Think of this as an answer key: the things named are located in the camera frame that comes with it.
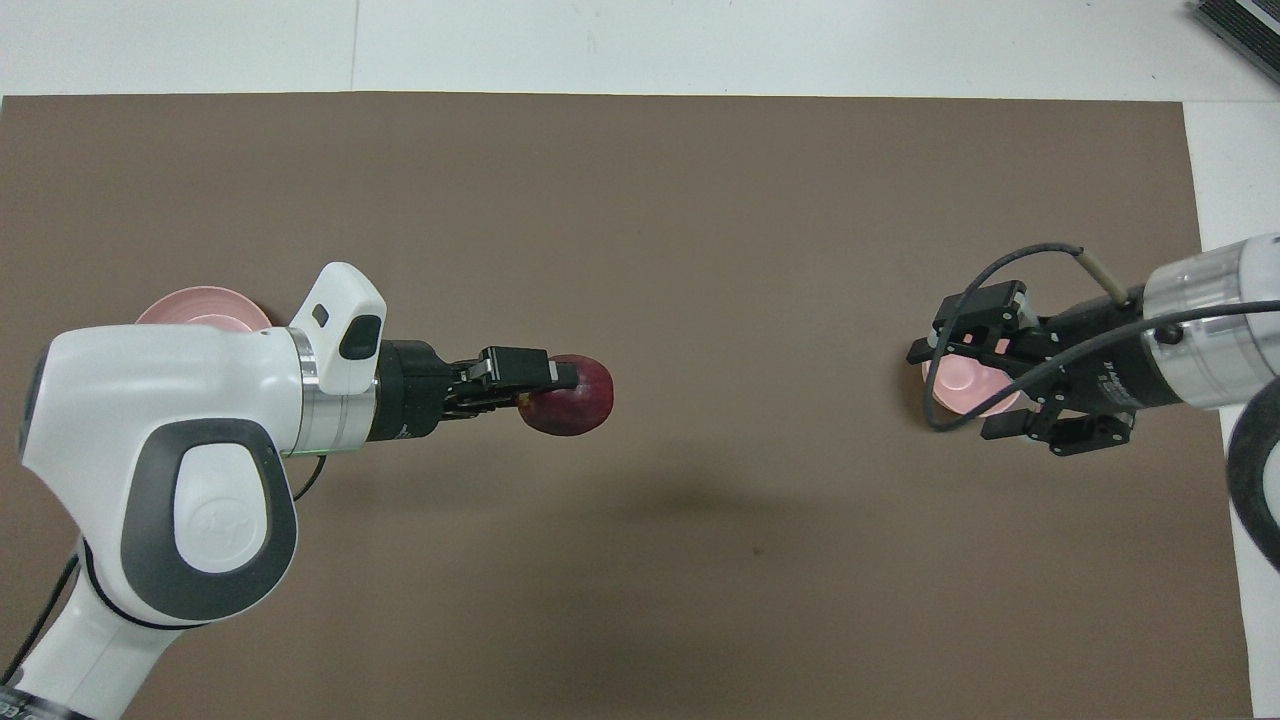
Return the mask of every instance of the apple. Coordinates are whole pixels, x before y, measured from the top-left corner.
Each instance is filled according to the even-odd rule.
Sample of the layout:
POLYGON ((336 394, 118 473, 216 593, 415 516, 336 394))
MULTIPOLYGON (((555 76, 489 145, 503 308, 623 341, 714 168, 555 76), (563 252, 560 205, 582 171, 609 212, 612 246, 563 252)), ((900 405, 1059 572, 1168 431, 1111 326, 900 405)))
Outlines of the apple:
POLYGON ((600 427, 613 410, 613 377, 604 365, 582 355, 557 355, 577 370, 573 388, 526 392, 516 398, 530 428, 553 436, 580 436, 600 427))

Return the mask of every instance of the black button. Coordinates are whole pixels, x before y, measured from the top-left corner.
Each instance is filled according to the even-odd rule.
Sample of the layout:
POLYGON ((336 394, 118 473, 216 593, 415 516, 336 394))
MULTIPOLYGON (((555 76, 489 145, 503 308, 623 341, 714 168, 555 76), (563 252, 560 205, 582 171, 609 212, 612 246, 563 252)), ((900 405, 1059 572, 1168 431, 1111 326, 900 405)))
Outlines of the black button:
POLYGON ((378 333, 383 319, 378 315, 360 315, 347 325, 347 333, 338 345, 338 355, 347 360, 369 360, 378 352, 378 333))

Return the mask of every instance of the white floor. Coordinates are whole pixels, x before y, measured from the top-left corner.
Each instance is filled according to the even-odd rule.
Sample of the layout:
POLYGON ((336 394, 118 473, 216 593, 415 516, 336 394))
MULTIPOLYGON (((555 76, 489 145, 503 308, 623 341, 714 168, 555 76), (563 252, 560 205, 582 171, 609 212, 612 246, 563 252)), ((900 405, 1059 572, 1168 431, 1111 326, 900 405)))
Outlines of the white floor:
MULTIPOLYGON (((1280 229, 1280 85, 1184 0, 0 0, 0 96, 348 90, 1183 101, 1204 245, 1280 229)), ((1280 575, 1236 539, 1280 716, 1280 575)))

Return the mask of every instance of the thin black wire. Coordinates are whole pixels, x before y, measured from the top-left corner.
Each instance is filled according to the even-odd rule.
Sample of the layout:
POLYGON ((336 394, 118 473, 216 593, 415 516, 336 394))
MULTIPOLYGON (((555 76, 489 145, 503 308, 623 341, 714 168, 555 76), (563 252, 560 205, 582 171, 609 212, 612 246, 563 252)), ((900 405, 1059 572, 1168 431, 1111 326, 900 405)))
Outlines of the thin black wire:
POLYGON ((311 486, 316 484, 316 479, 320 477, 320 470, 324 470, 324 461, 328 459, 329 459, 328 455, 321 455, 320 457, 316 459, 316 469, 311 470, 311 477, 307 478, 306 483, 303 483, 302 489, 300 489, 297 495, 293 496, 293 502, 301 500, 302 496, 306 495, 308 489, 311 489, 311 486))
POLYGON ((63 574, 58 577, 58 582, 54 583, 54 592, 50 593, 49 601, 45 603, 45 609, 40 612, 40 618, 36 624, 27 633, 27 639, 22 642, 22 647, 18 648, 18 653, 13 656, 9 662, 9 667, 4 671, 4 678, 0 679, 0 685, 8 685, 9 680, 13 678, 14 673, 22 665, 22 661, 27 659, 27 653, 36 644, 36 638, 40 637, 40 632, 45 629, 45 624, 49 623, 49 616, 54 612, 54 607, 58 605, 58 598, 63 596, 63 591, 67 589, 67 583, 72 578, 72 573, 76 571, 76 566, 79 565, 79 555, 72 553, 67 559, 67 565, 63 566, 63 574))
MULTIPOLYGON (((956 323, 960 320, 960 310, 969 302, 969 299, 973 296, 973 293, 977 292, 979 287, 982 287, 982 283, 987 282, 987 278, 996 274, 996 270, 1004 268, 1005 265, 1012 263, 1014 260, 1020 260, 1023 258, 1027 258, 1028 255, 1036 255, 1039 252, 1065 252, 1071 258, 1078 258, 1082 252, 1084 252, 1084 249, 1078 245, 1065 245, 1061 242, 1043 242, 1039 245, 1028 245, 1027 247, 1014 250, 1012 252, 1000 258, 991 265, 987 265, 987 268, 983 272, 978 273, 978 277, 975 277, 973 282, 969 283, 969 287, 966 287, 964 292, 960 293, 960 300, 956 302, 955 310, 951 313, 951 316, 947 319, 947 322, 943 323, 942 333, 938 334, 937 346, 934 346, 933 348, 933 360, 929 363, 929 372, 924 378, 924 402, 923 402, 924 420, 929 423, 929 427, 933 428, 934 430, 940 433, 954 430, 964 425, 973 418, 978 416, 977 414, 974 414, 973 418, 968 418, 966 416, 968 414, 965 414, 957 420, 943 423, 938 420, 937 415, 933 414, 933 386, 938 378, 938 361, 942 360, 943 355, 946 355, 947 343, 951 342, 951 336, 955 333, 956 323)), ((995 402, 991 402, 989 405, 984 402, 983 405, 986 407, 982 410, 982 413, 986 413, 987 410, 993 407, 996 402, 998 402, 1000 400, 1012 395, 1011 391, 1010 392, 1005 391, 1001 391, 1001 393, 997 396, 998 400, 996 400, 995 402)))
MULTIPOLYGON (((1135 323, 1129 323, 1128 325, 1120 325, 1119 328, 1110 329, 1100 336, 1094 336, 1079 345, 1073 345, 1071 347, 1059 352, 1057 355, 1050 357, 1048 360, 1036 365, 1025 375, 1018 378, 1016 380, 1005 386, 1004 389, 991 396, 980 405, 969 410, 964 415, 960 415, 950 423, 941 424, 941 427, 934 425, 933 429, 938 432, 954 430, 970 420, 974 420, 987 410, 991 410, 1001 400, 1027 389, 1048 375, 1061 370, 1064 366, 1084 357, 1091 352, 1096 352, 1110 345, 1115 345, 1129 337, 1142 334, 1147 331, 1152 331, 1164 325, 1174 325, 1178 323, 1189 323, 1192 320, 1203 320, 1206 318, 1225 318, 1228 315, 1249 315, 1253 313, 1280 313, 1280 300, 1260 300, 1256 302, 1234 302, 1228 305, 1212 305, 1208 307, 1196 307, 1192 310, 1179 310, 1178 313, 1169 313, 1167 315, 1160 315, 1157 318, 1151 318, 1148 320, 1138 320, 1135 323)), ((925 392, 932 395, 933 386, 925 387, 925 392)))

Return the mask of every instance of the pink bowl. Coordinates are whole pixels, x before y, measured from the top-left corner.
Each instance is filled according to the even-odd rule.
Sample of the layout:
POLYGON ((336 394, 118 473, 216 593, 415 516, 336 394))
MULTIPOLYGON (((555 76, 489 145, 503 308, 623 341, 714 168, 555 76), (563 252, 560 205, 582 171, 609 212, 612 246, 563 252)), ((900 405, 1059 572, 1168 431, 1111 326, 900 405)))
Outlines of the pink bowl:
POLYGON ((170 292, 147 307, 138 323, 205 324, 224 331, 253 332, 271 327, 252 300, 225 287, 198 286, 170 292))
MULTIPOLYGON (((996 395, 1011 380, 1004 370, 988 368, 977 360, 960 355, 943 355, 938 361, 938 377, 933 383, 933 398, 952 413, 964 415, 996 395)), ((929 375, 929 363, 922 365, 922 373, 929 375)), ((1001 400, 980 416, 996 415, 1009 410, 1021 393, 1015 392, 1001 400)))

